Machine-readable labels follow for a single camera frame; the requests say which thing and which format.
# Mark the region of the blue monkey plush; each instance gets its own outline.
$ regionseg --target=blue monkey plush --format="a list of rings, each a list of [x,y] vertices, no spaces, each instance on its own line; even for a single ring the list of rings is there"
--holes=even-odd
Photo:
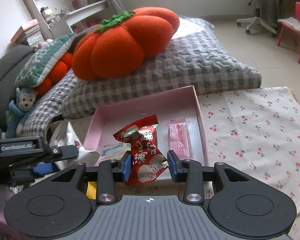
[[[2,138],[15,138],[22,131],[22,126],[27,120],[29,114],[34,109],[36,91],[33,88],[16,89],[17,103],[12,100],[9,103],[9,109],[6,111],[7,131],[2,133]]]

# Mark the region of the green pillow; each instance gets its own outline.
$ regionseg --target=green pillow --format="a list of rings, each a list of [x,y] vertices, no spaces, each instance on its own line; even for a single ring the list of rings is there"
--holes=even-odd
[[[16,78],[16,86],[37,87],[50,73],[54,65],[68,51],[75,33],[63,35],[37,50]]]

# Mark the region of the stack of books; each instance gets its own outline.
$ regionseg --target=stack of books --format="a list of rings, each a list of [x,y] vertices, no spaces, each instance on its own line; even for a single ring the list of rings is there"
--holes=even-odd
[[[20,26],[15,35],[11,38],[11,44],[23,44],[27,46],[36,46],[44,41],[37,19],[34,19]]]

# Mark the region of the pink book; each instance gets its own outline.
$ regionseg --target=pink book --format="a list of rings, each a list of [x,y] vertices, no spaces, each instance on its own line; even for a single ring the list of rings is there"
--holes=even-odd
[[[11,44],[15,43],[16,40],[20,37],[20,35],[26,31],[27,29],[30,29],[31,27],[35,26],[38,24],[37,19],[31,20],[30,22],[27,22],[23,25],[20,26],[20,28],[17,30],[17,32],[13,35],[11,38],[10,42]]]

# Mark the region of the orange pumpkin plush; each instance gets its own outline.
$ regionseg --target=orange pumpkin plush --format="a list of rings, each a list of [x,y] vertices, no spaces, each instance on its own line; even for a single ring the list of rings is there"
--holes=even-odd
[[[144,7],[114,15],[80,40],[72,70],[87,81],[127,75],[145,57],[162,51],[178,27],[178,16],[165,8]]]
[[[52,88],[53,84],[58,83],[66,75],[67,71],[71,68],[72,57],[71,53],[67,52],[64,54],[43,82],[39,86],[34,87],[34,90],[38,92],[38,96],[44,95]]]

